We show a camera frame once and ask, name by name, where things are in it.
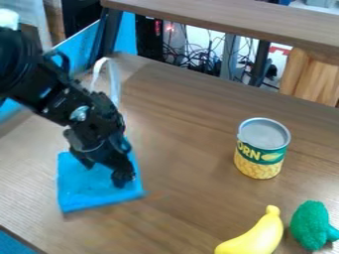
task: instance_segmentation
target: tin can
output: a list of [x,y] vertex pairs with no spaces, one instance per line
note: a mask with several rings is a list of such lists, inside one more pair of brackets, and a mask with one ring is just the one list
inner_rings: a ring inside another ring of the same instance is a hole
[[290,133],[280,122],[251,118],[239,126],[234,163],[253,179],[271,179],[282,169]]

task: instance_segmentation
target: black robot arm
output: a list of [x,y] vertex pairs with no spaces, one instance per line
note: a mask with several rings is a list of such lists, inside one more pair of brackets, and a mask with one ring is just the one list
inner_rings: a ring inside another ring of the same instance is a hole
[[69,127],[63,136],[72,155],[88,169],[95,163],[112,169],[114,185],[122,188],[135,175],[122,115],[105,93],[69,78],[66,56],[58,66],[52,55],[43,56],[22,32],[0,28],[0,96]]

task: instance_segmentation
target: yellow banana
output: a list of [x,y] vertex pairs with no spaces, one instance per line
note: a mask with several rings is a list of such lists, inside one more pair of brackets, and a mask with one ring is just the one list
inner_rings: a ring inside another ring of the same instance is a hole
[[266,214],[245,234],[221,243],[215,254],[272,254],[283,237],[281,211],[273,205]]

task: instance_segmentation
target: green broccoli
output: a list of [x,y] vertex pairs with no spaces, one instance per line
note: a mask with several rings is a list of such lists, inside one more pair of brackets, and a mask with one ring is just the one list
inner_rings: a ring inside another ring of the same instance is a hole
[[339,239],[339,231],[329,224],[325,205],[319,201],[307,201],[294,213],[289,230],[307,250],[321,249],[327,241]]

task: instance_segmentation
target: white strap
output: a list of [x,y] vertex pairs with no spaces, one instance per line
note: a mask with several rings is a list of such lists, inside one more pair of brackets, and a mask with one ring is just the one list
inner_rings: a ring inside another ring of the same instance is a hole
[[95,83],[99,77],[102,67],[106,64],[107,78],[110,82],[111,91],[110,98],[115,106],[118,108],[120,103],[121,82],[119,75],[119,68],[115,61],[110,58],[102,58],[98,60],[93,68],[93,78],[89,85],[89,91],[92,92],[95,89]]

